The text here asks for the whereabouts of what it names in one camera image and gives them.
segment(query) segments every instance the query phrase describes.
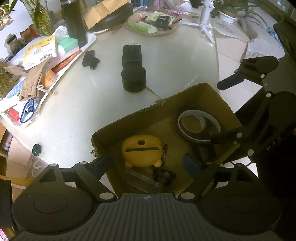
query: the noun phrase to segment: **red object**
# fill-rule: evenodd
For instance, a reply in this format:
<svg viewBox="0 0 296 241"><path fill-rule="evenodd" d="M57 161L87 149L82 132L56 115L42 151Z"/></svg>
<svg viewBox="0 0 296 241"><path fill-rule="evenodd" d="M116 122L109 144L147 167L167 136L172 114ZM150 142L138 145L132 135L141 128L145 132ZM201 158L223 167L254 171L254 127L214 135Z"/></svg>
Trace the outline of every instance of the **red object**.
<svg viewBox="0 0 296 241"><path fill-rule="evenodd" d="M23 32L20 32L21 37L24 38L25 41L30 42L33 39L37 38L37 30L36 27L31 24L26 30L24 30Z"/></svg>
<svg viewBox="0 0 296 241"><path fill-rule="evenodd" d="M58 65L52 68L52 71L57 74L60 70L62 70L64 67L66 67L78 54L80 54L82 51L79 50L76 53L72 54L70 57L66 58L64 61L60 62Z"/></svg>
<svg viewBox="0 0 296 241"><path fill-rule="evenodd" d="M177 23L177 22L180 22L181 20L182 20L182 18L178 18L175 21L173 21L172 23Z"/></svg>
<svg viewBox="0 0 296 241"><path fill-rule="evenodd" d="M14 120L14 121L18 121L20 119L20 115L19 113L15 110L10 108L8 110L8 115Z"/></svg>

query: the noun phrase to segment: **open cardboard box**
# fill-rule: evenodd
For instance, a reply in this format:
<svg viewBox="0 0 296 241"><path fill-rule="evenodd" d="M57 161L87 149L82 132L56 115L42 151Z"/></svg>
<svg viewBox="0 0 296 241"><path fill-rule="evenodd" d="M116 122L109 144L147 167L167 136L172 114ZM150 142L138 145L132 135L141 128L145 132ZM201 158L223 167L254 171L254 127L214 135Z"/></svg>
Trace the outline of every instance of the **open cardboard box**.
<svg viewBox="0 0 296 241"><path fill-rule="evenodd" d="M91 138L97 156L110 153L113 165L107 171L109 181L117 195L122 193L142 192L123 181L126 173L124 159L121 154L122 141L132 135L154 135L163 144L168 145L165 165L162 167L176 173L176 179L170 186L164 186L163 193L182 192L192 183L192 179L182 167L185 153L192 153L189 143L175 130L174 122L182 107L193 106L209 113L218 120L221 131L241 127L241 123L219 94L206 83L188 88L166 99L158 100L154 105L139 110L131 115L113 122L95 132ZM216 163L221 164L237 148L238 144L215 145ZM150 168L141 170L152 179Z"/></svg>

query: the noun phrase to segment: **red book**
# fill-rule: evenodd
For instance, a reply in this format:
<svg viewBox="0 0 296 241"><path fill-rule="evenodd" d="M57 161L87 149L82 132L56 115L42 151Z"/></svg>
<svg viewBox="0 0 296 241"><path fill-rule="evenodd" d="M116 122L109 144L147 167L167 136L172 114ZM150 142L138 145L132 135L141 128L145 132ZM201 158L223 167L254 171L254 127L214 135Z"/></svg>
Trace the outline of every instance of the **red book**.
<svg viewBox="0 0 296 241"><path fill-rule="evenodd" d="M76 53L72 54L70 57L66 58L64 61L60 62L58 65L52 68L52 71L56 74L63 68L65 68L78 54L80 54L82 51L79 50Z"/></svg>

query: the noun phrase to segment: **cardboard box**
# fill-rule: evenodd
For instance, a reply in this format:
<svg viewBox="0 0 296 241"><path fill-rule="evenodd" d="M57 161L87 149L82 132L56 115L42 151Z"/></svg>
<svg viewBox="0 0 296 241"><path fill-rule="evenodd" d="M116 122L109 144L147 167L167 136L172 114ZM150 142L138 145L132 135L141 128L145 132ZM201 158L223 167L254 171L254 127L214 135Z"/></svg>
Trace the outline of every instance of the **cardboard box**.
<svg viewBox="0 0 296 241"><path fill-rule="evenodd" d="M0 175L6 175L6 158L2 156L0 156Z"/></svg>
<svg viewBox="0 0 296 241"><path fill-rule="evenodd" d="M23 166L27 166L32 152L27 150L15 138L12 138L7 159Z"/></svg>
<svg viewBox="0 0 296 241"><path fill-rule="evenodd" d="M219 94L206 83L188 88L156 104L126 116L95 132L91 138L97 156L106 152L113 157L113 166L107 176L117 195L124 192L142 192L122 180L125 175L124 159L121 155L122 141L132 135L148 134L157 136L163 144L168 145L164 169L176 173L176 180L165 186L162 192L180 193L192 183L192 179L182 167L185 153L192 153L189 143L175 130L175 119L182 107L193 106L215 117L221 130L226 131L241 126L241 123ZM222 163L237 148L238 144L215 145L217 159ZM143 168L150 177L152 170Z"/></svg>
<svg viewBox="0 0 296 241"><path fill-rule="evenodd" d="M22 165L20 163L8 160L6 161L6 175L7 177L19 177L19 178L27 178L28 171L32 165L32 158L30 156L26 165ZM12 201L22 193L23 189L12 186Z"/></svg>

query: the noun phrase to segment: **barcode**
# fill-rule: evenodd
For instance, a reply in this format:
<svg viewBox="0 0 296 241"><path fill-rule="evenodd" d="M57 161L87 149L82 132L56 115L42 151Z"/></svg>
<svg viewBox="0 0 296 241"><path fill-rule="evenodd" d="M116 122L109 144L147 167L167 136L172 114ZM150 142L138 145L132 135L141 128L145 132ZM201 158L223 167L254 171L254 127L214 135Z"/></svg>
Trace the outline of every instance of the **barcode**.
<svg viewBox="0 0 296 241"><path fill-rule="evenodd" d="M46 58L48 58L48 57L51 57L51 56L52 56L52 54L48 54L48 55L43 56L43 57L40 58L39 60L41 61L41 60L44 60L44 59L46 59Z"/></svg>
<svg viewBox="0 0 296 241"><path fill-rule="evenodd" d="M17 93L19 93L22 90L22 84L24 83L24 80L19 82L13 89L8 93L7 98L11 98Z"/></svg>

